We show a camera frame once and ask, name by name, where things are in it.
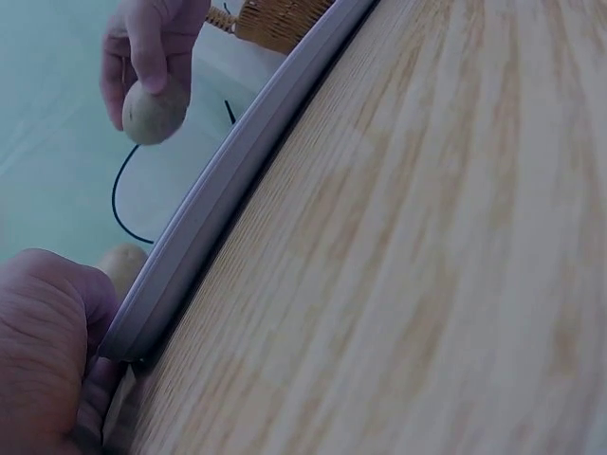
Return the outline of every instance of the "wicker basket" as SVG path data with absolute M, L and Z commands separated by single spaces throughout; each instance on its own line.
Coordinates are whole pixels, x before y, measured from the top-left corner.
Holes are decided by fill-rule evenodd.
M 245 41 L 288 54 L 335 0 L 245 0 L 238 16 L 211 7 L 207 23 Z

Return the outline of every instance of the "black wire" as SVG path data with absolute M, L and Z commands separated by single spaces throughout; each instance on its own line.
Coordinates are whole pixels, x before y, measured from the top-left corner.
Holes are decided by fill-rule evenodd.
M 231 124 L 233 125 L 234 123 L 236 123 L 236 117 L 234 116 L 234 113 L 231 110 L 228 100 L 224 100 L 224 103 L 226 104 L 226 109 L 228 109 L 228 115 L 230 116 L 230 121 L 231 121 Z
M 116 222 L 120 225 L 120 227 L 127 234 L 129 234 L 134 239 L 139 240 L 140 242 L 143 242 L 144 244 L 152 245 L 154 243 L 154 241 L 145 239 L 143 237 L 139 237 L 138 235 L 136 235 L 135 232 L 133 232 L 131 229 L 129 229 L 127 226 L 125 226 L 124 223 L 122 222 L 122 220 L 120 220 L 120 215 L 118 215 L 118 210 L 116 209 L 116 191 L 118 189 L 118 183 L 120 182 L 120 177 L 122 176 L 122 173 L 124 172 L 124 169 L 126 168 L 126 165 L 129 164 L 129 161 L 131 160 L 131 158 L 133 157 L 135 152 L 138 150 L 138 148 L 139 148 L 139 144 L 136 144 L 135 147 L 133 147 L 133 149 L 131 149 L 131 152 L 129 153 L 129 155 L 126 156 L 126 158 L 124 158 L 124 162 L 122 162 L 122 165 L 120 166 L 120 169 L 119 169 L 118 173 L 116 174 L 116 178 L 114 179 L 114 187 L 112 188 L 112 212 L 114 213 L 114 219 L 116 220 Z
M 224 103 L 226 104 L 226 108 L 228 109 L 228 115 L 230 116 L 230 121 L 231 121 L 231 124 L 233 125 L 234 123 L 236 123 L 236 117 L 234 116 L 234 113 L 232 112 L 231 106 L 228 103 L 228 101 L 224 100 Z M 139 240 L 140 242 L 143 242 L 144 244 L 153 245 L 154 244 L 153 240 L 149 240 L 144 237 L 140 237 L 140 236 L 136 235 L 136 233 L 133 232 L 131 229 L 129 229 L 120 219 L 120 215 L 118 215 L 118 210 L 116 209 L 116 193 L 118 191 L 118 183 L 120 182 L 120 178 L 122 177 L 122 173 L 124 172 L 126 165 L 129 164 L 129 161 L 131 160 L 131 158 L 133 157 L 135 152 L 138 150 L 138 148 L 139 148 L 139 144 L 136 144 L 135 147 L 133 147 L 133 149 L 131 149 L 131 152 L 129 152 L 129 155 L 127 155 L 126 158 L 124 158 L 124 161 L 122 162 L 122 165 L 120 166 L 120 169 L 119 169 L 118 173 L 116 174 L 116 178 L 114 179 L 114 186 L 112 187 L 112 213 L 114 214 L 114 219 L 119 224 L 119 226 L 122 228 L 122 230 L 124 230 L 124 232 L 129 234 L 134 239 Z

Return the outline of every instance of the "floor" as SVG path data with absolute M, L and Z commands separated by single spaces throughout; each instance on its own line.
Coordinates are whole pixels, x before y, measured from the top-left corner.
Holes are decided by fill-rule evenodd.
M 242 0 L 213 2 L 237 13 Z M 86 264 L 122 242 L 112 185 L 133 144 L 106 118 L 99 45 L 117 0 L 0 4 L 0 260 L 26 247 Z M 123 223 L 155 239 L 283 56 L 203 27 L 193 59 L 193 102 L 182 129 L 141 148 L 117 191 Z

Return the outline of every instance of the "wood grain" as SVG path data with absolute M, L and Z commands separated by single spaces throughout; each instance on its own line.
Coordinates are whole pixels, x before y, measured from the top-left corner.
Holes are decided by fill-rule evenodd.
M 134 453 L 607 451 L 607 4 L 383 0 L 149 378 Z

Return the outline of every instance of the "small potato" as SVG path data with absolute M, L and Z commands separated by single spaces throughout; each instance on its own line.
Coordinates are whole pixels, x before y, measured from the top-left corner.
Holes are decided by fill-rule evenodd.
M 110 278 L 116 289 L 116 295 L 122 302 L 147 259 L 147 253 L 140 247 L 122 244 L 105 253 L 96 268 Z
M 183 124 L 189 102 L 187 92 L 171 75 L 164 90 L 157 95 L 146 92 L 137 81 L 124 99 L 124 133 L 140 145 L 164 142 Z

